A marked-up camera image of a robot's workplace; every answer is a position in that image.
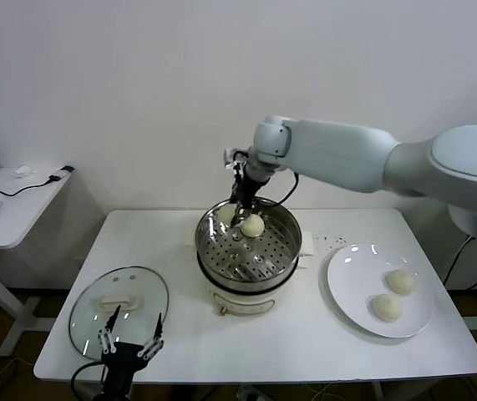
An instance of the table leg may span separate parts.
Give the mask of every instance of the table leg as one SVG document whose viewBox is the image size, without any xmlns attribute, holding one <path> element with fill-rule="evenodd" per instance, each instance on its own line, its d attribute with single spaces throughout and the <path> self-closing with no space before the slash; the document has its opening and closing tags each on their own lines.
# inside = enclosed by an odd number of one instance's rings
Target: table leg
<svg viewBox="0 0 477 401">
<path fill-rule="evenodd" d="M 32 314 L 38 304 L 38 297 L 30 297 L 24 304 L 27 313 Z M 50 332 L 55 320 L 53 317 L 36 317 L 34 324 L 31 326 L 24 326 L 16 321 L 10 328 L 6 338 L 4 338 L 3 344 L 0 347 L 0 357 L 9 357 L 12 355 L 13 350 L 18 345 L 19 339 L 24 332 Z"/>
<path fill-rule="evenodd" d="M 39 298 L 37 297 L 30 297 L 26 303 L 21 303 L 0 282 L 0 307 L 15 319 L 15 323 L 0 347 L 1 357 L 9 356 L 12 353 L 24 332 L 50 332 L 54 319 L 49 317 L 37 318 L 33 315 L 33 311 L 38 304 Z"/>
<path fill-rule="evenodd" d="M 388 395 L 378 398 L 378 401 L 409 401 L 433 387 L 436 383 L 440 381 L 440 378 L 428 378 L 424 380 L 409 380 L 403 384 L 400 384 L 393 391 L 389 392 Z M 374 390 L 378 386 L 378 382 L 373 383 Z"/>
</svg>

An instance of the small white object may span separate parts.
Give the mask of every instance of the small white object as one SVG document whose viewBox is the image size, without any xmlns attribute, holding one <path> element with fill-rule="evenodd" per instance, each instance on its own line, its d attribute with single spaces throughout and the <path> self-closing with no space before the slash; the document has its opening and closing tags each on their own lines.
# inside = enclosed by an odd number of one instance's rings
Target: small white object
<svg viewBox="0 0 477 401">
<path fill-rule="evenodd" d="M 396 322 L 402 317 L 403 307 L 399 299 L 390 294 L 377 295 L 372 300 L 375 316 L 385 322 Z"/>
<path fill-rule="evenodd" d="M 299 251 L 299 256 L 313 255 L 314 241 L 312 240 L 312 233 L 310 231 L 302 231 L 302 249 Z"/>
<path fill-rule="evenodd" d="M 398 269 L 386 277 L 388 286 L 399 295 L 409 295 L 416 289 L 416 275 L 413 272 Z"/>
<path fill-rule="evenodd" d="M 113 312 L 118 305 L 121 306 L 122 311 L 134 311 L 140 306 L 140 300 L 130 295 L 106 295 L 99 299 L 97 310 L 100 312 Z"/>
<path fill-rule="evenodd" d="M 255 238 L 264 232 L 264 220 L 259 215 L 251 215 L 243 222 L 240 231 L 244 236 Z"/>
<path fill-rule="evenodd" d="M 27 165 L 22 165 L 15 170 L 15 178 L 28 178 L 36 175 L 36 171 Z"/>
<path fill-rule="evenodd" d="M 308 269 L 314 266 L 314 258 L 310 256 L 300 256 L 297 263 L 298 269 Z"/>
<path fill-rule="evenodd" d="M 218 220 L 226 226 L 231 225 L 231 220 L 235 215 L 236 203 L 227 203 L 218 210 Z"/>
<path fill-rule="evenodd" d="M 403 309 L 399 320 L 386 324 L 378 319 L 372 300 L 388 290 L 385 277 L 393 269 L 418 274 L 408 258 L 399 255 L 394 247 L 353 244 L 338 251 L 329 262 L 327 282 L 338 306 L 359 326 L 384 337 L 412 337 L 428 326 L 434 311 L 434 295 L 418 275 L 419 284 L 414 292 L 398 297 Z"/>
</svg>

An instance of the white wall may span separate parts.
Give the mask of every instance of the white wall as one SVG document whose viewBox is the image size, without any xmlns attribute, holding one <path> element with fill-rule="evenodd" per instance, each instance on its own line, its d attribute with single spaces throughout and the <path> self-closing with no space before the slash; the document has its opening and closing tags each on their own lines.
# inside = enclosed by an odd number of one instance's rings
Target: white wall
<svg viewBox="0 0 477 401">
<path fill-rule="evenodd" d="M 62 224 L 33 230 L 57 241 L 10 256 L 38 253 L 37 278 L 0 256 L 3 280 L 67 287 L 104 213 L 228 196 L 222 150 L 273 113 L 407 141 L 477 123 L 477 2 L 0 1 L 0 165 L 78 169 L 50 219 Z M 280 174 L 264 194 L 291 184 Z M 415 207 L 305 179 L 288 205 Z M 429 218 L 411 216 L 417 231 Z"/>
</svg>

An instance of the floor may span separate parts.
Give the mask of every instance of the floor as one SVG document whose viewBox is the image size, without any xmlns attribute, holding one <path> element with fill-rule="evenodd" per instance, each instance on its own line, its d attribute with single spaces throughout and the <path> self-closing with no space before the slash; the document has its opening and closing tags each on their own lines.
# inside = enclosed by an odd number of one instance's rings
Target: floor
<svg viewBox="0 0 477 401">
<path fill-rule="evenodd" d="M 18 294 L 24 300 L 24 294 Z M 62 307 L 65 296 L 52 295 L 42 298 L 36 314 L 42 317 L 54 317 Z M 477 297 L 456 297 L 455 304 L 463 316 L 477 316 Z M 12 319 L 0 310 L 0 344 L 12 324 Z M 477 341 L 477 332 L 473 332 Z M 33 362 L 39 355 L 39 351 L 47 338 L 46 333 L 25 333 L 21 339 L 14 355 L 28 362 Z M 0 360 L 0 370 L 9 360 Z M 33 376 L 31 366 L 22 362 L 8 366 L 0 375 L 0 401 L 13 401 L 23 399 L 25 401 L 71 401 L 75 400 L 66 383 L 44 382 Z M 477 375 L 470 378 L 477 386 Z M 386 394 L 402 382 L 386 383 L 383 390 Z M 417 401 L 440 401 L 440 400 L 477 400 L 477 395 L 471 384 L 466 379 L 446 378 L 432 387 L 432 393 L 427 392 L 416 398 Z M 322 385 L 266 385 L 257 386 L 272 401 L 369 401 L 374 400 L 373 388 L 370 383 L 344 383 L 334 384 L 325 390 L 325 394 L 317 394 L 322 390 Z M 195 389 L 193 401 L 231 401 L 236 399 L 235 386 L 218 387 L 200 386 Z M 172 386 L 150 385 L 134 388 L 132 394 L 133 401 L 168 401 L 170 400 Z"/>
</svg>

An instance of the steamed bun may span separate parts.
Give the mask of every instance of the steamed bun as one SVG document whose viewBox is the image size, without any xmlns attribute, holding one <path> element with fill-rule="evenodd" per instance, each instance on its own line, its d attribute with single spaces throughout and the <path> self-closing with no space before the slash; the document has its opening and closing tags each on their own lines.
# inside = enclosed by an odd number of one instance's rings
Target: steamed bun
<svg viewBox="0 0 477 401">
<path fill-rule="evenodd" d="M 399 299 L 394 295 L 382 294 L 372 300 L 375 316 L 384 322 L 396 322 L 402 317 L 403 308 Z"/>
<path fill-rule="evenodd" d="M 386 281 L 390 289 L 399 295 L 408 295 L 416 289 L 416 275 L 404 270 L 390 272 Z"/>
<path fill-rule="evenodd" d="M 264 232 L 264 220 L 259 215 L 251 215 L 241 225 L 240 231 L 250 238 L 259 236 Z"/>
</svg>

